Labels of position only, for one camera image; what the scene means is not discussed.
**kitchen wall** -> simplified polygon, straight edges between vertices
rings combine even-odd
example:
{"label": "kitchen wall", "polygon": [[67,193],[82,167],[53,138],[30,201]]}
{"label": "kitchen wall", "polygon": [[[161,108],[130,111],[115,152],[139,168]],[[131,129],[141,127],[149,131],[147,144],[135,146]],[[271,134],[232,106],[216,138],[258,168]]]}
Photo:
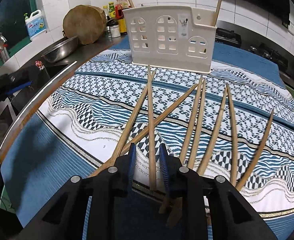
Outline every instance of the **kitchen wall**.
{"label": "kitchen wall", "polygon": [[[8,69],[16,69],[50,44],[63,38],[62,23],[71,8],[79,4],[103,7],[114,0],[36,0],[37,8],[45,17],[48,32],[40,35],[7,62]],[[133,0],[135,6],[144,5],[189,5],[215,10],[218,0]],[[294,4],[290,2],[290,21],[294,24]],[[250,29],[279,44],[294,55],[294,35],[282,26],[273,14],[243,0],[223,0],[218,20]]]}

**blue label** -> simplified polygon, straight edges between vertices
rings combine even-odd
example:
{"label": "blue label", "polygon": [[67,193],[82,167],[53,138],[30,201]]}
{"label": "blue label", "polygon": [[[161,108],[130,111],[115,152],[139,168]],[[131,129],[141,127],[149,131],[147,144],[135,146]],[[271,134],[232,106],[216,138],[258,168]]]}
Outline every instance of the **blue label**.
{"label": "blue label", "polygon": [[43,17],[32,20],[31,22],[27,23],[26,26],[30,38],[46,29]]}

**square hole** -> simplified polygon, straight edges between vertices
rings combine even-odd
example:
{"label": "square hole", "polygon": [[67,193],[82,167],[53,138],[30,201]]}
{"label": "square hole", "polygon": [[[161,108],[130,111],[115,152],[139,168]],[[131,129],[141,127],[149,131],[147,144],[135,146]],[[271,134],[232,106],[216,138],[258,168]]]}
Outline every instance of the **square hole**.
{"label": "square hole", "polygon": [[175,33],[175,32],[176,32],[176,27],[174,27],[174,26],[169,26],[169,27],[168,27],[168,32],[170,32],[170,33]]}
{"label": "square hole", "polygon": [[160,33],[165,32],[165,27],[164,26],[158,26],[157,31]]}
{"label": "square hole", "polygon": [[165,35],[158,35],[158,40],[159,41],[164,41],[165,40]]}
{"label": "square hole", "polygon": [[167,20],[168,20],[168,23],[175,23],[174,19],[172,19],[171,17],[168,17]]}

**product label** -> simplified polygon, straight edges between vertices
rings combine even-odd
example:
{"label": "product label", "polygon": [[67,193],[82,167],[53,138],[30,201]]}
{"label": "product label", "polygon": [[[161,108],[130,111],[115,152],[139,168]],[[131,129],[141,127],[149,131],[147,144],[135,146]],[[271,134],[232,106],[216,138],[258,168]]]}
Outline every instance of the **product label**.
{"label": "product label", "polygon": [[178,37],[188,39],[188,14],[178,14]]}
{"label": "product label", "polygon": [[43,17],[34,19],[33,21],[27,23],[26,26],[30,38],[46,28]]}

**patterned tablecloth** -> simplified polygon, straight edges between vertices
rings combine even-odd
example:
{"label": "patterned tablecloth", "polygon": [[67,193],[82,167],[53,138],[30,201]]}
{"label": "patterned tablecloth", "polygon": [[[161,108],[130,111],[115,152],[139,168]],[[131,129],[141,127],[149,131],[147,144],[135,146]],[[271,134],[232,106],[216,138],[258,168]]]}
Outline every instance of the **patterned tablecloth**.
{"label": "patterned tablecloth", "polygon": [[[210,140],[227,83],[238,131],[237,179],[252,160],[274,109],[266,147],[241,194],[278,239],[286,239],[294,229],[294,100],[282,84],[275,64],[222,44],[215,45],[214,59],[220,61],[213,60],[211,73],[203,75],[207,81],[205,112],[194,169]],[[154,116],[199,78],[197,73],[157,69],[153,81]],[[120,46],[82,65],[48,97],[22,130],[2,166],[9,197],[23,225],[70,176],[88,176],[111,156],[145,84],[146,67],[131,64],[130,50]],[[158,193],[148,191],[148,136],[137,144],[133,187],[155,200],[161,200],[164,191],[159,145],[165,143],[170,154],[179,156],[194,96],[195,91],[155,128]],[[130,138],[147,126],[147,108],[145,100]],[[229,178],[230,170],[231,127],[226,104],[205,176],[221,174]]]}

